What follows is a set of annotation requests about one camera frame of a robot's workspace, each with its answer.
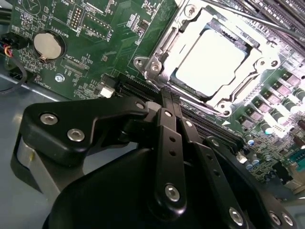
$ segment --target motherboard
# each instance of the motherboard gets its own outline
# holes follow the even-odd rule
[[[302,0],[218,2],[305,35]],[[30,40],[13,55],[42,87],[71,100],[170,87],[258,180],[280,163],[305,189],[305,43],[201,0],[15,0],[10,32]]]

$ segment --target black cable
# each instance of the black cable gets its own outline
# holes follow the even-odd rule
[[[22,78],[19,80],[19,82],[17,84],[15,84],[13,87],[8,88],[8,89],[4,89],[0,91],[0,95],[6,95],[8,93],[14,92],[17,89],[19,89],[23,83],[25,83],[25,81],[28,79],[28,74],[27,71],[25,70],[25,68],[23,67],[22,63],[20,61],[18,61],[15,57],[10,57],[10,60],[12,60],[12,62],[20,69],[21,73],[22,73]]]
[[[271,22],[269,22],[269,21],[260,19],[260,18],[258,18],[258,17],[252,16],[252,15],[249,15],[249,14],[247,14],[247,13],[241,12],[241,11],[239,11],[239,10],[236,10],[236,9],[234,9],[234,8],[231,8],[231,7],[229,7],[229,6],[226,6],[226,5],[224,5],[224,4],[218,3],[218,2],[213,1],[213,0],[202,0],[202,1],[204,1],[204,2],[206,2],[206,3],[209,3],[209,4],[211,4],[211,5],[214,5],[214,6],[216,6],[216,7],[222,8],[222,9],[224,9],[224,10],[230,11],[230,12],[232,12],[232,13],[238,14],[238,15],[243,16],[243,17],[245,17],[245,18],[251,19],[251,20],[253,20],[253,21],[256,21],[256,22],[258,22],[258,23],[261,23],[262,25],[265,25],[265,26],[268,26],[268,27],[270,27],[270,28],[272,28],[272,29],[275,29],[275,30],[278,30],[278,31],[280,31],[280,32],[286,33],[286,34],[288,34],[289,36],[298,39],[299,41],[305,42],[305,37],[303,37],[301,34],[298,34],[298,33],[294,32],[294,31],[291,31],[291,30],[289,30],[289,29],[283,28],[283,27],[278,26],[278,25],[276,25],[276,24],[273,24],[273,23],[271,23]]]

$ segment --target connector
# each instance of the connector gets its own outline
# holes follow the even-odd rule
[[[29,38],[22,37],[13,32],[2,34],[0,36],[0,42],[11,46],[11,49],[20,50],[28,46]]]

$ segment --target black capacitor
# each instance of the black capacitor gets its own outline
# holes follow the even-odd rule
[[[295,136],[293,138],[293,141],[295,142],[295,144],[300,147],[301,149],[305,149],[305,142],[303,142],[303,140],[301,138],[299,138],[298,136]]]
[[[302,129],[305,130],[305,122],[303,120],[300,120],[297,122],[297,125]]]

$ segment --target cable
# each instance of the cable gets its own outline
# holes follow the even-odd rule
[[[13,53],[12,53],[9,45],[4,45],[3,48],[4,48],[4,53],[6,56],[8,56],[8,57],[13,56]]]
[[[202,0],[202,1],[204,1],[204,2],[206,2],[206,3],[209,3],[209,4],[211,4],[211,5],[214,5],[214,6],[216,6],[216,7],[219,7],[219,8],[221,8],[221,9],[230,11],[230,12],[232,12],[232,13],[238,14],[238,15],[243,16],[243,17],[245,17],[245,18],[251,19],[251,20],[253,20],[253,21],[256,21],[256,22],[258,22],[258,23],[261,23],[262,25],[265,25],[265,26],[268,26],[268,27],[270,27],[270,28],[272,28],[272,29],[275,29],[275,30],[278,30],[278,31],[280,31],[280,32],[286,33],[286,34],[288,34],[289,36],[294,37],[294,38],[296,38],[296,39],[299,40],[299,41],[305,42],[305,37],[303,37],[302,35],[300,35],[300,34],[298,34],[298,33],[296,33],[296,32],[293,32],[293,31],[291,31],[291,30],[289,30],[289,29],[286,29],[286,28],[283,28],[283,27],[281,27],[281,26],[278,26],[278,25],[276,25],[276,24],[274,24],[274,23],[271,23],[271,22],[269,22],[269,21],[260,19],[260,18],[258,18],[258,17],[252,16],[252,15],[249,15],[249,14],[247,14],[247,13],[241,12],[241,11],[239,11],[239,10],[236,10],[236,9],[234,9],[234,8],[231,8],[231,7],[229,7],[229,6],[226,6],[226,5],[224,5],[224,4],[218,3],[218,2],[213,1],[213,0]]]
[[[18,61],[15,57],[10,57],[10,60],[20,69],[22,78],[19,80],[17,84],[13,87],[0,91],[0,95],[6,95],[8,93],[16,91],[18,88],[22,86],[22,84],[28,79],[28,74],[25,68],[23,67],[22,63]]]

